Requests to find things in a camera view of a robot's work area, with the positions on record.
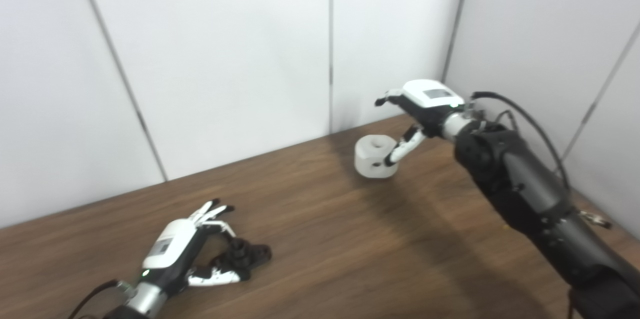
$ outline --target white block with hole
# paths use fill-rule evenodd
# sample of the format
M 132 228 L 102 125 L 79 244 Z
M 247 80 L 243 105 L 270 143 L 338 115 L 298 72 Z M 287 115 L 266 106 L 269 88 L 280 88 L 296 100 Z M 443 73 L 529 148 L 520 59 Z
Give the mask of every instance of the white block with hole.
M 366 135 L 356 142 L 356 171 L 366 178 L 389 178 L 398 171 L 398 164 L 385 165 L 385 157 L 396 146 L 393 137 L 387 135 Z

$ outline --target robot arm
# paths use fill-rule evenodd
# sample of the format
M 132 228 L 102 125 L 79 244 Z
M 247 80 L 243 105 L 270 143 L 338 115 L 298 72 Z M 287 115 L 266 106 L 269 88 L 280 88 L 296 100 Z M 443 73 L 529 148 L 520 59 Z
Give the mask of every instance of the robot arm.
M 387 155 L 392 166 L 424 137 L 442 137 L 455 145 L 455 159 L 473 178 L 510 227 L 526 235 L 571 286 L 571 305 L 585 319 L 640 317 L 640 273 L 609 248 L 583 221 L 569 191 L 532 153 L 519 133 L 500 123 L 475 118 L 473 106 L 435 80 L 412 80 L 390 101 L 417 125 Z M 595 224 L 606 226 L 594 217 Z
M 212 287 L 246 281 L 251 270 L 268 262 L 269 246 L 252 245 L 217 217 L 234 207 L 211 200 L 188 218 L 169 223 L 142 262 L 142 272 L 130 299 L 105 316 L 105 319 L 153 319 L 165 302 L 187 287 Z M 223 235 L 229 244 L 205 267 L 194 260 L 211 235 Z

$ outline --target wooden table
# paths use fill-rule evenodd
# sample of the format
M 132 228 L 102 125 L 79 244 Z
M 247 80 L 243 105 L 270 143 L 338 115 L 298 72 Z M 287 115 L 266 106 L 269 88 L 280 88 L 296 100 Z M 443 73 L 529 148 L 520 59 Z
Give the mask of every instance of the wooden table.
M 66 318 L 96 285 L 134 281 L 167 223 L 220 197 L 236 206 L 224 220 L 273 260 L 248 282 L 188 289 L 160 319 L 564 318 L 567 286 L 505 228 L 450 143 L 426 141 L 393 178 L 357 175 L 361 136 L 397 138 L 409 124 L 378 121 L 0 230 L 0 317 Z M 596 230 L 640 267 L 630 235 Z

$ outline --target black cable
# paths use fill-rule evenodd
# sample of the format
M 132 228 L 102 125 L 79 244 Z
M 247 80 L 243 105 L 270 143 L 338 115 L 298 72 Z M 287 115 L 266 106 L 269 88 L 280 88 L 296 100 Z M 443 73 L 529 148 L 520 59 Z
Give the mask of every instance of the black cable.
M 511 122 L 511 127 L 513 128 L 513 130 L 515 130 L 516 132 L 519 132 L 520 128 L 518 127 L 518 123 L 516 121 L 514 113 L 509 109 L 506 109 L 505 111 L 498 114 L 498 116 L 496 116 L 494 119 L 495 122 L 500 123 L 500 119 L 502 119 L 505 114 L 507 115 L 507 117 L 509 117 L 509 121 Z
M 553 144 L 551 144 L 551 140 L 547 136 L 547 133 L 545 133 L 545 131 L 542 130 L 540 125 L 537 123 L 537 121 L 532 116 L 530 116 L 530 114 L 526 112 L 525 109 L 522 109 L 520 105 L 516 104 L 513 100 L 510 100 L 509 98 L 502 96 L 498 93 L 494 93 L 493 91 L 476 91 L 475 93 L 471 94 L 472 100 L 477 100 L 480 98 L 491 98 L 494 100 L 502 101 L 510 105 L 510 107 L 512 107 L 516 111 L 518 111 L 524 117 L 524 119 L 526 119 L 526 121 L 530 123 L 530 125 L 535 129 L 535 131 L 540 135 L 540 137 L 542 137 L 544 144 L 546 144 L 546 147 L 551 152 L 551 156 L 553 157 L 553 160 L 555 161 L 555 164 L 558 167 L 560 174 L 562 175 L 562 185 L 564 185 L 564 188 L 568 192 L 571 192 L 571 186 L 569 185 L 569 177 L 567 176 L 567 171 L 565 171 L 565 166 L 562 164 L 562 160 L 560 160 L 560 156 L 558 155 L 556 148 L 553 146 Z
M 91 298 L 93 298 L 94 296 L 96 296 L 96 294 L 102 292 L 103 290 L 106 290 L 106 289 L 109 289 L 109 288 L 113 288 L 113 287 L 117 287 L 118 283 L 119 283 L 119 281 L 114 279 L 114 280 L 109 280 L 109 281 L 107 281 L 105 283 L 102 283 L 102 284 L 98 285 L 97 287 L 95 287 L 94 290 L 89 292 L 89 295 L 85 296 L 84 299 L 82 299 L 82 301 L 80 301 L 80 303 L 75 307 L 75 309 L 71 312 L 71 315 L 69 315 L 69 317 L 67 319 L 74 319 L 74 317 L 78 314 L 78 312 L 80 312 L 80 309 L 82 309 L 82 307 L 85 306 L 86 303 L 91 300 Z

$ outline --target white wall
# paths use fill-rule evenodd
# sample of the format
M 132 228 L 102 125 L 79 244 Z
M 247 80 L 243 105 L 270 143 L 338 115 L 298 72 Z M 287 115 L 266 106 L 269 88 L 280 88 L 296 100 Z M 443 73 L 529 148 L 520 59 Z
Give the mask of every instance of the white wall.
M 333 0 L 333 132 L 397 116 L 376 98 L 441 79 L 459 0 Z
M 87 0 L 0 0 L 0 227 L 162 181 Z
M 465 0 L 445 84 L 511 98 L 562 153 L 638 22 L 639 1 Z M 480 104 L 493 115 L 503 108 Z M 550 164 L 535 132 L 523 132 Z
M 640 239 L 638 95 L 640 42 L 636 39 L 565 163 L 573 186 Z
M 170 179 L 329 133 L 329 0 L 96 0 Z

